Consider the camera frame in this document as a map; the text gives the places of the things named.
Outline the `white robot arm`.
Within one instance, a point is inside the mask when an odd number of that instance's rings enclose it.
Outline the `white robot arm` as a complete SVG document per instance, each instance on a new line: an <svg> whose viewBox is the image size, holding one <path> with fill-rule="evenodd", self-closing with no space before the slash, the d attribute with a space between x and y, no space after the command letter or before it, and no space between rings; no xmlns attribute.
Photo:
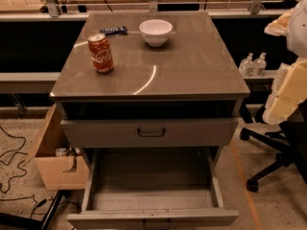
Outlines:
<svg viewBox="0 0 307 230"><path fill-rule="evenodd" d="M294 7L286 37L288 50L298 59L290 67L277 70L262 115L270 125L286 121L307 100L307 0L300 0Z"/></svg>

